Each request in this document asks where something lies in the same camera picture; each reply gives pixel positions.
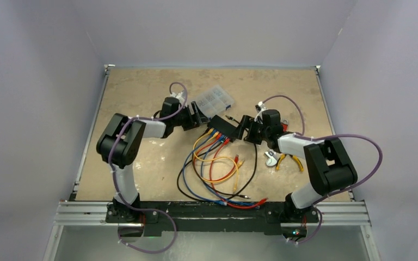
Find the black network switch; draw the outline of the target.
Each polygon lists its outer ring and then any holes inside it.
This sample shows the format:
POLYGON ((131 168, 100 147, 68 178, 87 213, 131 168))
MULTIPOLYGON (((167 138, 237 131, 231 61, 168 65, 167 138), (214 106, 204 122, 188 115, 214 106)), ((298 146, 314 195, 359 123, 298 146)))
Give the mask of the black network switch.
POLYGON ((235 141, 237 139, 236 126, 232 125, 218 115, 211 118, 207 126, 208 128, 213 128, 215 131, 218 131, 225 137, 229 138, 230 141, 235 141))

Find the clear plastic parts box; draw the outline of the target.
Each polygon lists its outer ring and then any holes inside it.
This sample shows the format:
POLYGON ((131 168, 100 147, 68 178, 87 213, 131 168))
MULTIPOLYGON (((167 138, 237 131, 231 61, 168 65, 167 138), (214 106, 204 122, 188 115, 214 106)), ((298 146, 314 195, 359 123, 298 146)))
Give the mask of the clear plastic parts box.
POLYGON ((233 98, 220 85, 215 85, 204 91, 194 101, 198 109, 209 119, 228 110, 235 103, 233 98))

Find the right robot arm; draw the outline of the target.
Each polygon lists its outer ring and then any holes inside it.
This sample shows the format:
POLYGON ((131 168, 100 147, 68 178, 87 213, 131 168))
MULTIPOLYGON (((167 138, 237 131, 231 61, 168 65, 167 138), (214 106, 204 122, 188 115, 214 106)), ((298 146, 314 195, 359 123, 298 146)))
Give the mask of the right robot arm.
POLYGON ((322 197, 357 182, 357 172, 339 138, 306 140, 287 131, 275 109, 263 111, 259 120, 244 115, 235 135, 253 144, 266 142, 276 153, 305 160, 309 182, 285 197, 283 212, 290 221, 299 220, 322 197))

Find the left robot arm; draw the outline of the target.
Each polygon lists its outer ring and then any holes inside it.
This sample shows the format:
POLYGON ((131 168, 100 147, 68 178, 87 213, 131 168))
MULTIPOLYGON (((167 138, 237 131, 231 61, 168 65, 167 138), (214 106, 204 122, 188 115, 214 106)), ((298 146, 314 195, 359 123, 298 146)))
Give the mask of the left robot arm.
POLYGON ((135 222, 140 217, 139 192, 132 164, 142 140, 165 139, 176 127, 187 131, 208 123, 210 118, 196 102, 187 105, 186 100, 176 97, 165 98, 153 117, 128 117, 121 113, 112 116, 97 142, 96 152, 111 169, 115 188, 113 204, 120 207, 119 215, 126 222, 135 222))

